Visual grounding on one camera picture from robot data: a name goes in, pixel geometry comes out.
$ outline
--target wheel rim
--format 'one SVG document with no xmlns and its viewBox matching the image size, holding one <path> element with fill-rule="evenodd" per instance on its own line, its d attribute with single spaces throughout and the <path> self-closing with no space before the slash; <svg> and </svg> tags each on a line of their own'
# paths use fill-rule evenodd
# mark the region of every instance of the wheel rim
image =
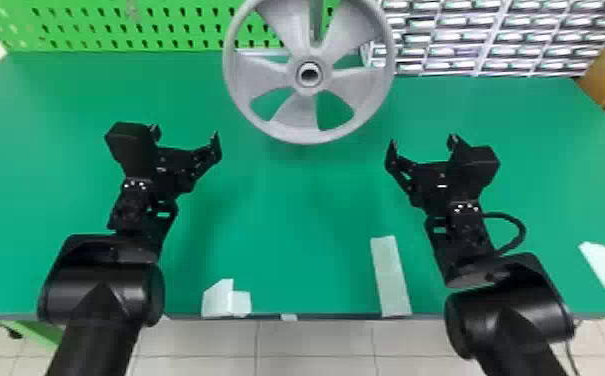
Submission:
<svg viewBox="0 0 605 376">
<path fill-rule="evenodd" d="M 312 2 L 318 0 L 246 0 L 234 15 L 223 49 L 223 77 L 234 103 L 257 128 L 282 141 L 319 144 L 343 137 L 362 126 L 388 94 L 395 73 L 391 29 L 377 2 L 342 0 L 322 41 L 311 41 Z M 246 17 L 256 11 L 274 29 L 290 53 L 287 63 L 248 56 L 234 46 Z M 333 64 L 364 43 L 379 39 L 386 45 L 383 67 L 334 69 Z M 282 88 L 293 93 L 272 119 L 264 120 L 251 102 Z M 320 130 L 316 97 L 329 91 L 344 101 L 353 116 L 329 130 Z"/>
</svg>

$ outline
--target center hole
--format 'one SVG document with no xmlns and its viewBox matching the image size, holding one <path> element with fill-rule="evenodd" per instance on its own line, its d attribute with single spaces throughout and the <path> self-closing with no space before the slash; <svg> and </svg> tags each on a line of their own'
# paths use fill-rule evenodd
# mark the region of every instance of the center hole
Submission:
<svg viewBox="0 0 605 376">
<path fill-rule="evenodd" d="M 304 87 L 314 87 L 323 79 L 320 67 L 313 62 L 307 62 L 297 71 L 297 83 Z"/>
<path fill-rule="evenodd" d="M 313 69 L 302 71 L 302 81 L 312 84 L 318 80 L 318 72 Z"/>
</svg>

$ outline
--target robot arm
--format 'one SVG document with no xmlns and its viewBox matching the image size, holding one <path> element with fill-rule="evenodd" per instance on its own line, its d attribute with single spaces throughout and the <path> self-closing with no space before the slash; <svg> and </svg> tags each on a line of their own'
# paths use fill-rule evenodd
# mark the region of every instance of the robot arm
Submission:
<svg viewBox="0 0 605 376">
<path fill-rule="evenodd" d="M 43 285 L 38 317 L 67 324 L 47 376 L 124 375 L 141 328 L 164 309 L 157 266 L 176 199 L 221 160 L 217 135 L 197 150 L 163 148 L 157 126 L 116 123 L 106 142 L 125 173 L 106 235 L 69 236 Z"/>
<path fill-rule="evenodd" d="M 530 253 L 504 254 L 526 235 L 518 219 L 484 213 L 482 190 L 500 165 L 488 146 L 450 135 L 446 162 L 419 164 L 399 156 L 392 141 L 385 167 L 422 208 L 425 229 L 445 285 L 465 289 L 445 304 L 449 340 L 465 359 L 476 358 L 488 376 L 565 376 L 549 343 L 574 335 L 573 320 L 544 268 Z M 513 223 L 518 234 L 496 249 L 485 218 Z"/>
</svg>

